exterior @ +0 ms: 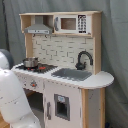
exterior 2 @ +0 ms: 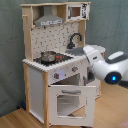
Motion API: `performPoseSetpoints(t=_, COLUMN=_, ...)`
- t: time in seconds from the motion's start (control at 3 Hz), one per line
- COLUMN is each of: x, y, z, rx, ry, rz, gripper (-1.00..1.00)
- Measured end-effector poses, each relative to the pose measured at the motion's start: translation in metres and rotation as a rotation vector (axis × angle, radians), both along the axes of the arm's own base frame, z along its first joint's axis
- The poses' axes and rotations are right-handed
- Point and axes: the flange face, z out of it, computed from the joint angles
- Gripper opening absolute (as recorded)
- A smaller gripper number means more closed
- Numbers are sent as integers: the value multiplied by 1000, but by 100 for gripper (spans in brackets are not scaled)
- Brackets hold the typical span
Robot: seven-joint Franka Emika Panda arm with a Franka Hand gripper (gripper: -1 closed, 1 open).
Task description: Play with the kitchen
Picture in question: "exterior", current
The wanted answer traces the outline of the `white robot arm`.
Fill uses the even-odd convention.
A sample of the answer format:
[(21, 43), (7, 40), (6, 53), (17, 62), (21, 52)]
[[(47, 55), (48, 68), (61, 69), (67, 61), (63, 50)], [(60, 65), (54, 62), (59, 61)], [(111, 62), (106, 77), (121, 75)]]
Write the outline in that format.
[(0, 49), (0, 113), (10, 128), (41, 128), (19, 79), (12, 71), (13, 65), (12, 55), (6, 49)]

